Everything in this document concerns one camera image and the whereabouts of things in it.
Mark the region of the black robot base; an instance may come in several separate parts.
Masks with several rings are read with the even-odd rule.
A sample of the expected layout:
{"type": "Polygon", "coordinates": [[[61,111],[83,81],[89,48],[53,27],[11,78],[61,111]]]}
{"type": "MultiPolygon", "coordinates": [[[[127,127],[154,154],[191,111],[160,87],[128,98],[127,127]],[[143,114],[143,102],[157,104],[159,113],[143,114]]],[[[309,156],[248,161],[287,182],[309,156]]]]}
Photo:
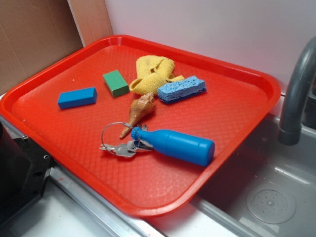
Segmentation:
{"type": "Polygon", "coordinates": [[[35,141],[12,138],[0,125],[1,227],[42,198],[51,165],[51,155],[35,141]]]}

